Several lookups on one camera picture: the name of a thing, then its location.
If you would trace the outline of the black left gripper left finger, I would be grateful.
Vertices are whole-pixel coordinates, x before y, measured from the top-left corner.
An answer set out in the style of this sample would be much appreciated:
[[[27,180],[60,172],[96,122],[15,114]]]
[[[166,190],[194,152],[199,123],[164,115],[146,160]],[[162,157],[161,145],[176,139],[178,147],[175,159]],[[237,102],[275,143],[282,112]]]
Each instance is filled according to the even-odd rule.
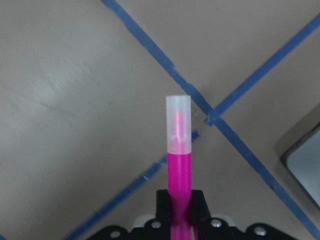
[[[171,200],[167,189],[156,191],[155,219],[161,224],[171,225]]]

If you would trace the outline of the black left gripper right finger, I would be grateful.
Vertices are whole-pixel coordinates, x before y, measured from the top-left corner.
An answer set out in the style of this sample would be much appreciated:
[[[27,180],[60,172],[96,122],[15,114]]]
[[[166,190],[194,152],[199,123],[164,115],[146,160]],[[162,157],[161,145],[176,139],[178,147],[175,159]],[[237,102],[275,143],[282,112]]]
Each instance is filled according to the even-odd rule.
[[[210,218],[210,211],[201,190],[192,190],[189,202],[188,219],[191,225],[198,225]]]

